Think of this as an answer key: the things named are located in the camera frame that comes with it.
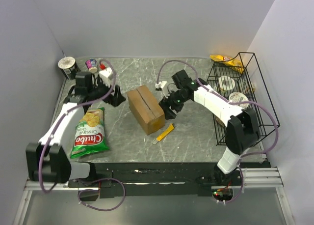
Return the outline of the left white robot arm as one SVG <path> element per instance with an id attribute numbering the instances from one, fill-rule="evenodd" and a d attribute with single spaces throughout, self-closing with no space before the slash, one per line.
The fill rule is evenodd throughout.
<path id="1" fill-rule="evenodd" d="M 114 107 L 125 101 L 120 87 L 115 83 L 115 72 L 106 68 L 97 76 L 90 72 L 78 72 L 75 84 L 64 99 L 61 112 L 50 129 L 37 143 L 26 147 L 28 176 L 32 181 L 65 183 L 71 179 L 91 187 L 97 174 L 90 163 L 70 162 L 64 147 L 71 139 L 71 132 L 88 108 L 104 101 Z"/>

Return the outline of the brown cardboard express box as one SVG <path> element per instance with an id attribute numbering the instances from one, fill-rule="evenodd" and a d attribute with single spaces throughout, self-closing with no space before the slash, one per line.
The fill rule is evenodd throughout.
<path id="1" fill-rule="evenodd" d="M 127 92 L 129 108 L 146 135 L 165 125 L 165 114 L 146 85 Z"/>

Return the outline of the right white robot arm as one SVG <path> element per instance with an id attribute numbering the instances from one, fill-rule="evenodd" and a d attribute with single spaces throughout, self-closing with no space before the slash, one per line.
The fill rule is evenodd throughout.
<path id="1" fill-rule="evenodd" d="M 244 109 L 229 103 L 204 80 L 193 80 L 184 70 L 174 74 L 172 80 L 176 91 L 169 91 L 166 81 L 155 84 L 155 89 L 163 93 L 159 105 L 166 119 L 176 118 L 184 103 L 191 100 L 204 106 L 225 125 L 226 149 L 215 166 L 214 179 L 220 185 L 227 184 L 240 158 L 260 139 L 256 112 L 252 108 Z"/>

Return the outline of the yellow utility knife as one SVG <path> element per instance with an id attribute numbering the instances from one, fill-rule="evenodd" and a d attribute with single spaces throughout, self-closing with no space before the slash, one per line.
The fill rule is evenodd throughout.
<path id="1" fill-rule="evenodd" d="M 157 144 L 162 141 L 170 132 L 175 129 L 175 125 L 170 123 L 166 130 L 164 130 L 156 139 L 154 139 L 153 144 Z"/>

